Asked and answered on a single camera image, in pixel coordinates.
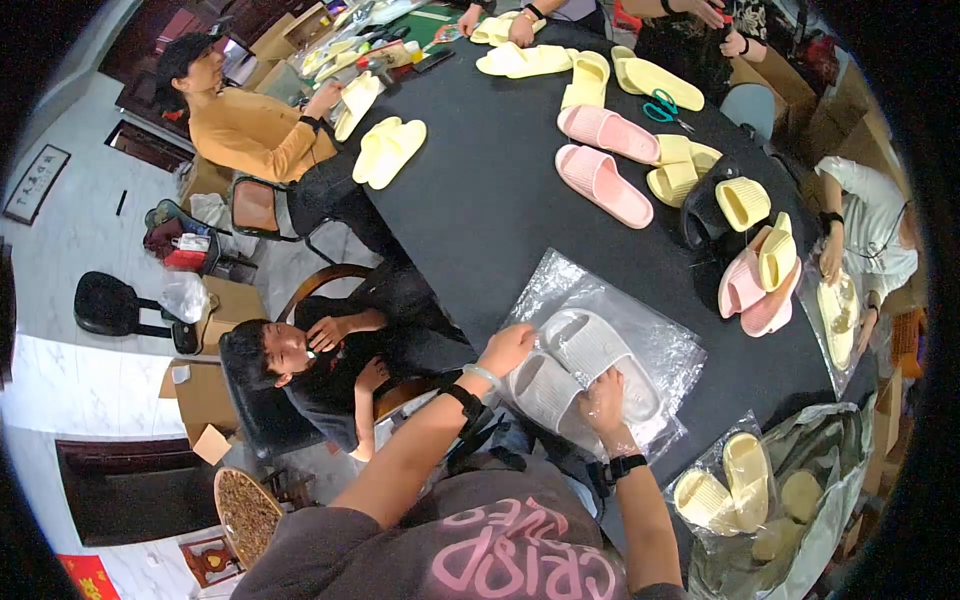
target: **white shirt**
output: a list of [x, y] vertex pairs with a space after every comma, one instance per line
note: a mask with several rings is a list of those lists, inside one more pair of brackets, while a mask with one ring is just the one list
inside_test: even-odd
[[900, 188], [875, 169], [825, 156], [814, 167], [830, 173], [848, 194], [843, 197], [844, 266], [863, 277], [867, 292], [877, 292], [880, 304], [917, 271], [917, 251], [900, 243], [905, 200]]

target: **black table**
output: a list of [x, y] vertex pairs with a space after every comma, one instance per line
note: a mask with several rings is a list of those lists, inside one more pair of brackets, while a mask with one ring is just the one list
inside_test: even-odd
[[[605, 57], [612, 46], [556, 22], [537, 41]], [[357, 148], [363, 133], [387, 116], [426, 123], [423, 147], [394, 181], [367, 191], [478, 350], [553, 247], [703, 338], [703, 376], [679, 413], [689, 435], [655, 465], [661, 484], [748, 410], [764, 424], [833, 401], [824, 357], [796, 297], [792, 321], [759, 339], [747, 336], [737, 318], [720, 318], [716, 290], [725, 265], [703, 264], [706, 259], [682, 246], [680, 211], [650, 192], [650, 166], [616, 157], [620, 174], [654, 205], [653, 223], [640, 230], [623, 226], [560, 179], [554, 154], [569, 142], [556, 118], [570, 72], [491, 77], [474, 65], [490, 46], [461, 39], [450, 47], [454, 57], [378, 98], [348, 146]], [[642, 104], [648, 100], [623, 92], [611, 73], [606, 108], [653, 133], [685, 133], [647, 119]], [[790, 214], [802, 252], [808, 250], [817, 232], [794, 181], [718, 109], [682, 110], [681, 116], [696, 130], [691, 139], [734, 155], [742, 174], [766, 188], [774, 210]]]

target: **scissors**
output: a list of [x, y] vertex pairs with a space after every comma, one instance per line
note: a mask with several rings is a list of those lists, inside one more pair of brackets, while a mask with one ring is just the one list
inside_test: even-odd
[[643, 105], [643, 114], [647, 115], [658, 123], [669, 123], [673, 121], [688, 132], [693, 133], [693, 128], [681, 121], [677, 116], [677, 103], [673, 101], [673, 97], [670, 94], [658, 87], [654, 90], [652, 95], [660, 104], [656, 105], [652, 102], [648, 102], [647, 104]]

